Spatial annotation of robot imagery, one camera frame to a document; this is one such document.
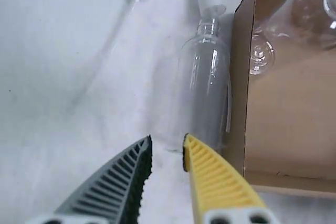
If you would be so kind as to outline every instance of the black rubber edge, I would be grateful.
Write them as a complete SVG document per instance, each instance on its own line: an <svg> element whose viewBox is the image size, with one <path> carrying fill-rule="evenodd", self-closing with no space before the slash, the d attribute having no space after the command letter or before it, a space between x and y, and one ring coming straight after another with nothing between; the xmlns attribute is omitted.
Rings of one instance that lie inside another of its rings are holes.
<svg viewBox="0 0 336 224"><path fill-rule="evenodd" d="M182 145L182 164L183 164L183 170L187 173L188 170L187 168L185 167L185 162L184 162L184 159L185 159L185 147L184 147L184 143L187 139L187 136L189 135L189 133L185 134L184 136L184 139L183 139L183 145Z"/></svg>

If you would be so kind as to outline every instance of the cardboard box flap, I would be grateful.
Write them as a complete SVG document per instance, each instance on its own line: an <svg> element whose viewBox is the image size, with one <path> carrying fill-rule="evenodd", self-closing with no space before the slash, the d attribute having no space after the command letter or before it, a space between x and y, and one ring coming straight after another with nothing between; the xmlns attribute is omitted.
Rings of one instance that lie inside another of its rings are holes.
<svg viewBox="0 0 336 224"><path fill-rule="evenodd" d="M230 76L232 81L232 117L230 133L225 137L224 157L243 174L245 151L246 96L248 86L250 38L255 0L242 0L235 13L232 34Z"/></svg>

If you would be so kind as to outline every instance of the white fabric surface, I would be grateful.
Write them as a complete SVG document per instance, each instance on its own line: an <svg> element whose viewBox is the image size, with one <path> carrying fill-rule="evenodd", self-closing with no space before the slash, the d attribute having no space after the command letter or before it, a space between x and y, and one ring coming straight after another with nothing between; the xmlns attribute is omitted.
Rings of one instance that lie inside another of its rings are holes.
<svg viewBox="0 0 336 224"><path fill-rule="evenodd" d="M226 1L229 35L240 0ZM1 223L55 210L107 160L150 133L155 64L194 34L197 0L136 6L89 92L71 106L125 2L0 0ZM154 139L139 222L192 223L181 157L163 148ZM282 223L335 223L335 201L261 195Z"/></svg>

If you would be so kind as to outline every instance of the screw hole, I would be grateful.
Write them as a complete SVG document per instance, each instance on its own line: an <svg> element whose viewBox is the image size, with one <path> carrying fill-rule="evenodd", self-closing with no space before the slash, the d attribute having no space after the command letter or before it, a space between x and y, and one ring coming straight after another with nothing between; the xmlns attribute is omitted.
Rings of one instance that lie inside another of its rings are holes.
<svg viewBox="0 0 336 224"><path fill-rule="evenodd" d="M48 220L47 222L44 222L43 224L62 224L60 220Z"/></svg>
<svg viewBox="0 0 336 224"><path fill-rule="evenodd" d="M250 221L252 224L269 224L268 220L260 215L253 215L250 217Z"/></svg>
<svg viewBox="0 0 336 224"><path fill-rule="evenodd" d="M211 220L210 224L230 224L230 222L225 218L216 218Z"/></svg>

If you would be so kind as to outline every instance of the glass base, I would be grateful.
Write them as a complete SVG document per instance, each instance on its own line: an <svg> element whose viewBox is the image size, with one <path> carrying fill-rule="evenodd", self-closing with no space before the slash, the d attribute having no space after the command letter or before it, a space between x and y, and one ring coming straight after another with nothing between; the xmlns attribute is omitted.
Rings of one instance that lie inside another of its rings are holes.
<svg viewBox="0 0 336 224"><path fill-rule="evenodd" d="M265 73L274 64L275 52L271 43L263 34L252 35L250 74Z"/></svg>

